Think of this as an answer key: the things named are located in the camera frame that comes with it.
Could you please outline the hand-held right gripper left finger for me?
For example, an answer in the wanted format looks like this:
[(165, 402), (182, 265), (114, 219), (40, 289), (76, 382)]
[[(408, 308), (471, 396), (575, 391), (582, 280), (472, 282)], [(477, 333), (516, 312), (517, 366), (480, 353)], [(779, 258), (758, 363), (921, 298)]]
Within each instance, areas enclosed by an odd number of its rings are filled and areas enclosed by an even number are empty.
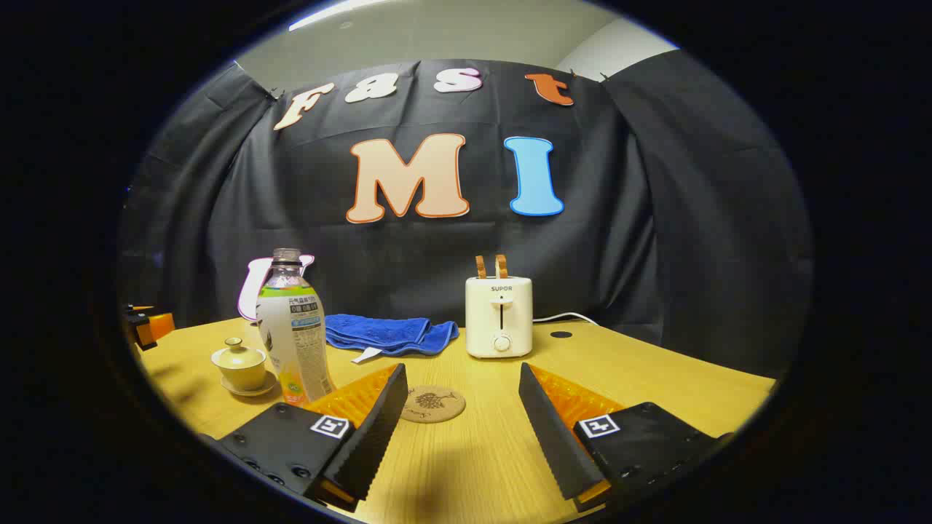
[(408, 397), (406, 366), (357, 379), (306, 407), (276, 402), (214, 450), (256, 478), (347, 512), (366, 500)]

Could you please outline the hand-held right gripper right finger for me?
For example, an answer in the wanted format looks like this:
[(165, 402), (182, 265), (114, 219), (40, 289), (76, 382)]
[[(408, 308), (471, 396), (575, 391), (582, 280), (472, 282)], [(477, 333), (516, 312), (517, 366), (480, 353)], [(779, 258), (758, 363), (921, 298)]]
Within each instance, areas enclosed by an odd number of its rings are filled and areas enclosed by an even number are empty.
[(642, 500), (727, 441), (656, 402), (625, 407), (528, 362), (518, 394), (561, 495), (581, 512)]

